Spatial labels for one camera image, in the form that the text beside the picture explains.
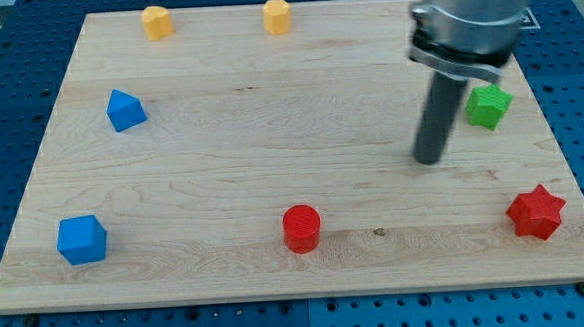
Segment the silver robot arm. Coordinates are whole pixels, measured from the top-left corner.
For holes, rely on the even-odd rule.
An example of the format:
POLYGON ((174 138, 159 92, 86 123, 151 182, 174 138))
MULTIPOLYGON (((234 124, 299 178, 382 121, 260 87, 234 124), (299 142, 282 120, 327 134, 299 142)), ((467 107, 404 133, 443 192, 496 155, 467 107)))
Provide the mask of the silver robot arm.
POLYGON ((455 80, 496 83, 530 0, 418 0, 407 56, 455 80))

